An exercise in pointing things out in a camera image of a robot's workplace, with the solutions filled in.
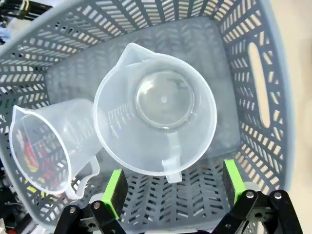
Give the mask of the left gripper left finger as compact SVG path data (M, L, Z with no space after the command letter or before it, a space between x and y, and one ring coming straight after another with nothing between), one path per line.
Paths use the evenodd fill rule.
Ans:
M122 169L113 171L100 200L84 208L70 205L63 209L54 230L56 234L124 234L118 222L128 193L128 183Z

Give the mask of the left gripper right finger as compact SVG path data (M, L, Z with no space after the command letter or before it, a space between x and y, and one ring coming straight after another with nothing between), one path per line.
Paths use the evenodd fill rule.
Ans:
M231 210L214 228L214 234L242 234L250 223L261 222L268 234L301 234L302 228L288 193L269 195L247 189L232 159L223 161L222 181Z

